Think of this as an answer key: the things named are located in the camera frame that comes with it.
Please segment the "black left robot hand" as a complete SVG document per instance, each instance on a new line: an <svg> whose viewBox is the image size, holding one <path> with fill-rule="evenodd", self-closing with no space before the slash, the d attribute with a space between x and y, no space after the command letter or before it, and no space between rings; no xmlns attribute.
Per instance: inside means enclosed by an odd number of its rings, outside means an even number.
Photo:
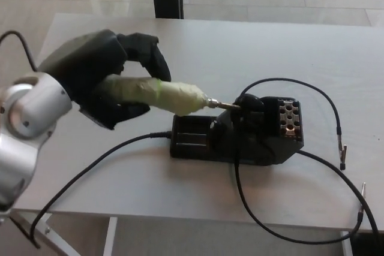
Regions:
<svg viewBox="0 0 384 256"><path fill-rule="evenodd" d="M65 42L38 71L57 80L81 113L113 130L116 124L144 115L150 108L137 101L118 101L98 85L108 76L120 75L127 61L138 62L150 76L169 82L171 74L158 42L158 37L148 34L124 35L103 29Z"/></svg>

